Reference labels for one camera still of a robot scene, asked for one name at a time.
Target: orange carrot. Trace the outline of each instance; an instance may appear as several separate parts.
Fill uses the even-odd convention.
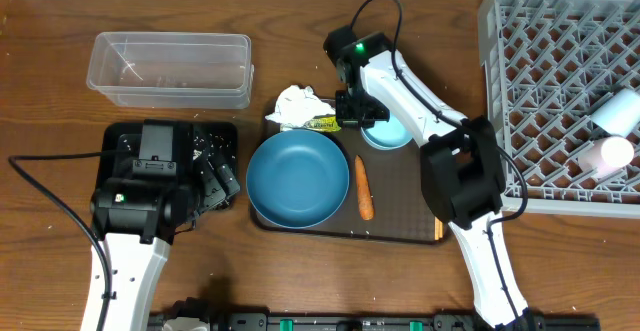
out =
[[[356,186],[358,187],[358,209],[363,220],[373,218],[373,200],[369,191],[369,180],[360,156],[356,156]]]

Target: wooden tabletop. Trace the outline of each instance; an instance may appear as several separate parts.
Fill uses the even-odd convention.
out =
[[[268,100],[291,84],[322,96],[340,87],[322,50],[363,0],[12,0],[0,36],[0,159],[10,154],[100,150],[111,123],[169,117],[225,120],[239,132],[239,179]],[[402,0],[400,37],[412,70],[468,116],[485,109],[476,12],[482,0]],[[390,36],[393,6],[378,2],[357,31]],[[242,33],[255,78],[244,110],[118,108],[85,85],[102,31]],[[98,161],[30,163],[86,222]],[[0,329],[77,330],[89,288],[84,235],[0,163]],[[267,306],[305,313],[430,314],[471,311],[473,291],[458,244],[417,247],[292,236],[257,229],[248,199],[208,215],[177,238],[153,302],[186,297],[220,308]],[[596,314],[605,330],[640,324],[640,221],[527,214],[505,226],[514,272],[529,305],[548,315]]]

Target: clear plastic bin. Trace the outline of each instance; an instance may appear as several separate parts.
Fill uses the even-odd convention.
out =
[[[103,32],[87,86],[118,106],[241,109],[252,79],[245,35]]]

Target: crumpled paper towel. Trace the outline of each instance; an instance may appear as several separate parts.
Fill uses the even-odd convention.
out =
[[[265,116],[269,121],[282,124],[282,128],[299,128],[317,116],[335,115],[336,110],[331,105],[320,101],[313,94],[311,86],[304,89],[292,85],[282,91],[276,101],[275,112]]]

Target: gray plastic bin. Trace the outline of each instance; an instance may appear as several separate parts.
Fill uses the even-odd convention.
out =
[[[104,32],[87,86],[118,106],[241,109],[249,106],[252,78],[244,35]]]
[[[625,169],[596,180],[576,162],[605,136],[592,112],[640,91],[640,0],[484,0],[478,32],[489,119],[527,180],[528,211],[640,218],[640,125]],[[521,192],[509,170],[505,210]]]

